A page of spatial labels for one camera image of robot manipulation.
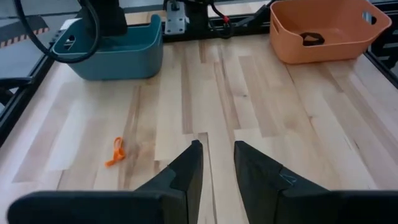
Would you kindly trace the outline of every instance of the metal bracket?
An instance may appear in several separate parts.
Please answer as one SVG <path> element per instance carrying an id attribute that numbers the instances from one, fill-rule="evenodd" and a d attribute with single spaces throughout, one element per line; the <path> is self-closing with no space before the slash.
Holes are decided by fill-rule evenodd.
<path id="1" fill-rule="evenodd" d="M 165 35 L 185 33 L 185 3 L 168 1 L 166 12 L 167 20 L 164 30 Z"/>

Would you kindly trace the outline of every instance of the wooden tabletop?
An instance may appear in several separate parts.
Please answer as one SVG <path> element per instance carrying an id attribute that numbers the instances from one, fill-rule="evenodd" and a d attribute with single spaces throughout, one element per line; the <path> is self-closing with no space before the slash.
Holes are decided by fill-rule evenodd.
<path id="1" fill-rule="evenodd" d="M 127 158 L 105 168 L 118 136 Z M 54 64 L 0 150 L 1 221 L 36 190 L 134 190 L 192 139 L 205 147 L 199 223 L 247 223 L 235 140 L 328 189 L 398 188 L 398 92 L 372 63 L 285 65 L 255 35 L 166 44 L 149 80 L 88 82 Z"/>

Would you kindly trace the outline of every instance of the orange object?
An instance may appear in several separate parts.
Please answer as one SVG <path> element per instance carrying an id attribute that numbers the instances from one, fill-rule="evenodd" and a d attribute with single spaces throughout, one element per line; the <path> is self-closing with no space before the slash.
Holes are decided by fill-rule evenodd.
<path id="1" fill-rule="evenodd" d="M 121 161 L 126 157 L 126 154 L 124 153 L 123 149 L 123 138 L 122 137 L 117 137 L 114 142 L 113 142 L 113 159 L 105 162 L 106 167 L 110 167 L 117 163 L 117 161 Z"/>
<path id="2" fill-rule="evenodd" d="M 370 24 L 364 15 L 376 22 Z M 286 0 L 271 5 L 271 44 L 286 63 L 356 58 L 389 26 L 391 19 L 366 0 Z M 324 40 L 308 38 L 308 33 Z M 304 45 L 304 40 L 320 41 Z"/>

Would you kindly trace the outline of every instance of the black cable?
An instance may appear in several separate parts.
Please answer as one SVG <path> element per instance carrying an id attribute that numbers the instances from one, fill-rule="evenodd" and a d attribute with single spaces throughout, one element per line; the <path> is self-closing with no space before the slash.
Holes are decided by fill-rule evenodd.
<path id="1" fill-rule="evenodd" d="M 100 39 L 101 39 L 100 19 L 97 15 L 93 5 L 91 5 L 90 1 L 89 0 L 82 0 L 82 1 L 85 3 L 91 16 L 93 17 L 93 20 L 95 23 L 95 39 L 94 39 L 93 46 L 91 46 L 91 49 L 89 49 L 89 51 L 86 54 L 84 54 L 80 57 L 77 57 L 77 58 L 61 58 L 57 54 L 52 52 L 51 49 L 47 49 L 41 43 L 41 41 L 37 38 L 37 36 L 33 33 L 32 28 L 30 28 L 30 25 L 25 16 L 25 12 L 22 8 L 21 0 L 14 0 L 14 6 L 16 9 L 17 15 L 19 17 L 19 20 L 21 21 L 22 26 L 24 27 L 25 31 L 27 32 L 27 35 L 29 36 L 31 41 L 36 45 L 36 47 L 41 52 L 43 52 L 43 54 L 45 54 L 46 56 L 48 56 L 49 58 L 51 58 L 57 62 L 78 63 L 78 62 L 82 62 L 82 61 L 90 58 L 97 51 L 98 47 L 100 46 Z"/>
<path id="2" fill-rule="evenodd" d="M 216 29 L 216 27 L 214 26 L 214 24 L 213 24 L 211 21 L 209 21 L 210 27 L 211 27 L 211 28 L 217 33 L 217 35 L 218 35 L 219 37 L 221 37 L 222 39 L 229 39 L 229 38 L 231 38 L 231 37 L 234 35 L 234 26 L 232 25 L 232 22 L 230 21 L 230 19 L 228 18 L 228 16 L 222 14 L 222 13 L 216 8 L 216 6 L 214 5 L 214 0 L 210 0 L 210 1 L 209 1 L 209 5 L 210 5 L 211 9 L 212 9 L 218 16 L 220 16 L 220 17 L 224 20 L 224 22 L 225 22 L 225 24 L 226 24 L 226 26 L 224 27 L 224 32 L 225 32 L 225 34 L 221 33 L 218 29 Z"/>

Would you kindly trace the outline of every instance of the metal frame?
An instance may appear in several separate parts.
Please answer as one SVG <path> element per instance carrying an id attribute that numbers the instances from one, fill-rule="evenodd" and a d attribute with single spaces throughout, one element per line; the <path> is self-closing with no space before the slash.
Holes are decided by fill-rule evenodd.
<path id="1" fill-rule="evenodd" d="M 375 2 L 374 5 L 378 7 L 380 10 L 384 11 L 386 14 L 393 16 L 398 15 L 398 1 L 389 1 L 389 2 Z M 270 27 L 270 11 L 269 4 L 267 6 L 262 6 L 256 13 L 254 14 L 242 14 L 236 16 L 229 16 L 230 21 L 236 25 L 234 28 L 233 36 L 241 36 L 241 35 L 254 35 L 254 34 L 268 34 Z M 200 14 L 200 12 L 190 12 L 188 17 L 200 18 L 201 16 L 207 15 Z M 224 29 L 224 21 L 219 17 L 211 17 L 208 18 L 208 22 L 213 24 L 214 29 L 222 31 Z M 384 61 L 381 60 L 380 57 L 385 57 L 385 55 L 392 55 L 392 51 L 384 50 L 384 45 L 387 43 L 391 43 L 394 41 L 392 38 L 393 35 L 396 35 L 394 31 L 397 29 L 397 22 L 390 29 L 390 32 L 381 35 L 375 43 L 372 45 L 370 50 L 365 53 L 365 56 L 376 66 L 380 72 L 386 76 L 386 78 L 396 87 L 398 88 L 398 77 L 393 74 L 389 67 L 387 67 Z M 141 26 L 145 24 L 136 24 L 132 26 Z M 163 31 L 165 29 L 165 23 L 162 24 Z M 188 40 L 203 40 L 203 39 L 212 39 L 218 38 L 219 36 L 216 32 L 209 28 L 205 27 L 187 27 L 187 30 L 184 34 L 177 35 L 165 35 L 163 36 L 164 42 L 180 42 L 180 41 L 188 41 Z M 42 80 L 46 76 L 47 72 L 50 70 L 54 61 L 48 57 L 43 56 L 34 69 L 31 71 L 29 77 L 32 78 L 32 81 L 29 85 L 20 87 L 14 96 L 10 99 L 8 104 L 5 106 L 5 109 L 0 113 L 0 146 L 4 143 L 12 128 L 18 121 L 22 112 L 25 110 L 27 104 L 30 99 L 35 94 Z"/>

